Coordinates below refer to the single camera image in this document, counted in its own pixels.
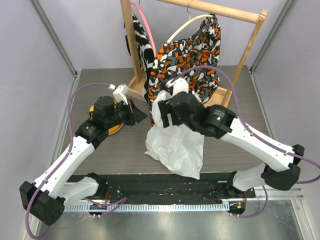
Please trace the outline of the white plastic bag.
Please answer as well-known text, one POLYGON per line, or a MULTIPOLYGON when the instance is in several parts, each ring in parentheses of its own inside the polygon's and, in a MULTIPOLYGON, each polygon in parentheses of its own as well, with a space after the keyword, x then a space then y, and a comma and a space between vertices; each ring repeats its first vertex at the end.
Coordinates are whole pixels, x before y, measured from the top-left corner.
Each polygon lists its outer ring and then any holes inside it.
POLYGON ((204 136, 184 124, 163 128, 158 102, 171 98, 162 90, 153 102, 154 125, 146 136, 145 154, 160 161, 174 174, 198 180, 203 167, 204 136))

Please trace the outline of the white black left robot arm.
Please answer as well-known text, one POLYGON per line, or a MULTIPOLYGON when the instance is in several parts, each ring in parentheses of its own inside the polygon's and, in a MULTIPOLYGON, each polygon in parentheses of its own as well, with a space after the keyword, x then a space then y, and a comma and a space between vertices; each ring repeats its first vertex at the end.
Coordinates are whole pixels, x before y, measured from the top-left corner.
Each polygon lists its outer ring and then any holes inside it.
POLYGON ((100 200, 107 192, 106 182, 90 173, 68 187, 65 183, 78 166, 109 136, 109 129, 117 125, 134 126, 147 118, 131 99, 114 100, 101 96, 89 111, 69 146, 60 157, 34 182, 24 181, 20 188, 23 208, 47 226, 58 221, 66 207, 93 196, 100 200))

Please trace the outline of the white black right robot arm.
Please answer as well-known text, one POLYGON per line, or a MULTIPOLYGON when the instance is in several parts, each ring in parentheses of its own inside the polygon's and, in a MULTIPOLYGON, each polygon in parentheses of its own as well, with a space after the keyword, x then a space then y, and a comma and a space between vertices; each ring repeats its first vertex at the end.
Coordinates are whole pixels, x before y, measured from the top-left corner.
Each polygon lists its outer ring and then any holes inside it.
POLYGON ((304 154, 301 145, 285 145, 242 123, 239 115, 215 104, 204 106, 192 93, 180 92, 155 104, 164 128, 184 125, 193 132, 234 144, 263 163, 236 171, 226 184, 226 193, 233 198, 251 188, 267 185, 288 191, 299 180, 298 163, 304 154))

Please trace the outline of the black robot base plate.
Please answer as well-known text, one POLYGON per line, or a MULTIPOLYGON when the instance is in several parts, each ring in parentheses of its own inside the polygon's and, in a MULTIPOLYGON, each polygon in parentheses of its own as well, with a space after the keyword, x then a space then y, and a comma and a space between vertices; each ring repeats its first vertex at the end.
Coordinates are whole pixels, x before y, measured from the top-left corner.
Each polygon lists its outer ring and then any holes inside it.
POLYGON ((227 199, 253 199, 253 188, 246 192, 231 186, 233 172, 201 173, 199 179, 173 173, 98 175, 102 188, 91 200, 114 203, 126 198, 127 205, 205 205, 227 199))

